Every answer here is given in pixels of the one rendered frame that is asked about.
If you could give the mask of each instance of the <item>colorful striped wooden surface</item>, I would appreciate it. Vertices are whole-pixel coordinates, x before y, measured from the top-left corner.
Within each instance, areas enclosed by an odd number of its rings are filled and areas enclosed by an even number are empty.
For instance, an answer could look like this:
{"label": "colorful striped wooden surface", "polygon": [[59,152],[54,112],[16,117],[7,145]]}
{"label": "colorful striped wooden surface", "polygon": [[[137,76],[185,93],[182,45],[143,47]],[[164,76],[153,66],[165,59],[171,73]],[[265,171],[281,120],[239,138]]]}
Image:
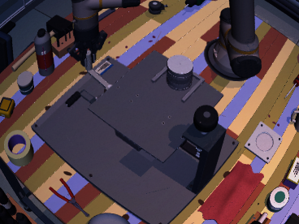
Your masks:
{"label": "colorful striped wooden surface", "polygon": [[[200,204],[204,203],[221,183],[224,173],[230,171],[237,161],[251,164],[253,170],[264,174],[262,182],[233,220],[233,223],[246,223],[257,211],[260,213],[267,211],[265,208],[267,195],[280,185],[289,162],[298,151],[296,145],[299,138],[287,117],[298,107],[296,99],[299,97],[299,91],[295,89],[292,96],[286,99],[284,96],[293,86],[293,80],[299,73],[297,65],[299,49],[285,36],[256,17],[262,70],[246,81],[228,81],[217,76],[207,66],[203,57],[206,43],[219,35],[219,14],[223,8],[229,7],[228,0],[206,0],[201,6],[186,9],[184,1],[165,0],[163,3],[167,4],[168,8],[161,15],[151,15],[147,11],[149,1],[141,2],[138,7],[119,8],[101,21],[100,29],[108,33],[108,38],[102,50],[97,52],[97,61],[94,65],[110,55],[132,68],[153,50],[167,57],[183,54],[193,60],[194,71],[223,94],[223,98],[215,107],[219,112],[219,123],[227,128],[227,133],[240,144],[215,177],[171,223],[205,222],[202,214],[198,212]],[[24,167],[15,167],[11,164],[3,148],[0,148],[0,156],[39,201],[64,223],[87,223],[89,219],[49,190],[49,187],[52,187],[59,193],[67,195],[59,181],[60,178],[67,182],[76,194],[77,202],[91,217],[99,213],[117,213],[121,216],[128,214],[131,224],[143,223],[87,183],[32,131],[31,126],[34,122],[78,82],[85,71],[84,67],[68,55],[62,59],[55,57],[54,60],[55,72],[46,78],[38,74],[34,55],[18,71],[11,72],[11,68],[8,67],[0,74],[0,96],[15,97],[17,102],[12,117],[0,119],[0,144],[3,145],[6,135],[11,131],[23,130],[31,138],[35,150],[33,160]],[[18,93],[16,84],[16,78],[22,71],[31,71],[35,74],[36,87],[26,97]],[[275,156],[266,165],[244,147],[260,121],[283,137]]]}

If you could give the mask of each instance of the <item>white mounting plate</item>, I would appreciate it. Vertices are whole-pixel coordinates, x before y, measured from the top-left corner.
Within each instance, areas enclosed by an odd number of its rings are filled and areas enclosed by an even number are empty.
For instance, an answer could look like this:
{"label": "white mounting plate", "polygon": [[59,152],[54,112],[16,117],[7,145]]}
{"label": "white mounting plate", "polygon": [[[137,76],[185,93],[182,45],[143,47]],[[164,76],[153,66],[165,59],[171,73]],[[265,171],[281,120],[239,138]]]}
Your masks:
{"label": "white mounting plate", "polygon": [[245,147],[264,162],[269,163],[282,140],[283,138],[279,134],[260,122]]}

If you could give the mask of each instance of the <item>masking tape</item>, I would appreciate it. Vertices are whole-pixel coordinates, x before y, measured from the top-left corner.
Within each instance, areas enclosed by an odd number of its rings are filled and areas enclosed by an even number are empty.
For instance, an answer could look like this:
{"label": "masking tape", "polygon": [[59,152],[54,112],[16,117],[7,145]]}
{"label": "masking tape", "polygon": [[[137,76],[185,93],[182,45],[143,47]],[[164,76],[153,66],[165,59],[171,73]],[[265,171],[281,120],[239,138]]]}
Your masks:
{"label": "masking tape", "polygon": [[[24,149],[18,153],[13,153],[12,149],[17,144],[24,144]],[[10,161],[16,166],[26,166],[33,159],[33,147],[27,134],[23,131],[16,130],[9,133],[4,140],[4,149]]]}

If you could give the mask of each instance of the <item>pliers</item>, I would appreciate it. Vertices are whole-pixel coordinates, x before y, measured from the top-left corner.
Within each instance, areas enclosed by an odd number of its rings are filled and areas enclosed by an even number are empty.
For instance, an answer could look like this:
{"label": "pliers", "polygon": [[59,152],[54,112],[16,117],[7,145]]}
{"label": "pliers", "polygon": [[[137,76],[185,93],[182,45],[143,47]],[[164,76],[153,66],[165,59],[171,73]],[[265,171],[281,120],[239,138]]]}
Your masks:
{"label": "pliers", "polygon": [[61,183],[63,183],[63,186],[67,189],[69,195],[71,196],[71,199],[69,200],[68,198],[58,194],[52,187],[49,187],[49,189],[58,197],[60,197],[62,200],[65,200],[68,203],[71,203],[72,205],[74,205],[76,208],[78,208],[78,210],[80,210],[86,217],[89,217],[89,214],[86,213],[81,206],[79,206],[78,203],[76,203],[75,200],[75,196],[73,195],[71,189],[69,188],[69,186],[67,185],[67,183],[65,183],[65,181],[63,179],[60,179]]}

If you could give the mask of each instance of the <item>screwdriver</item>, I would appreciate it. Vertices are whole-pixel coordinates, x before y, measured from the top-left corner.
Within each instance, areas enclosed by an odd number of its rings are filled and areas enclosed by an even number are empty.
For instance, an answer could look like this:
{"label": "screwdriver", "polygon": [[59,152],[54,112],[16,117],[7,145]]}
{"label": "screwdriver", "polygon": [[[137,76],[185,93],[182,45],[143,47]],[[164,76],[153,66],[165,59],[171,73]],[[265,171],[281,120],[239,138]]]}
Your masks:
{"label": "screwdriver", "polygon": [[294,83],[294,85],[292,86],[291,90],[288,92],[287,96],[285,96],[285,98],[288,97],[288,95],[291,93],[291,91],[292,91],[295,87],[299,86],[299,75],[296,77],[296,79],[293,81],[293,83]]}

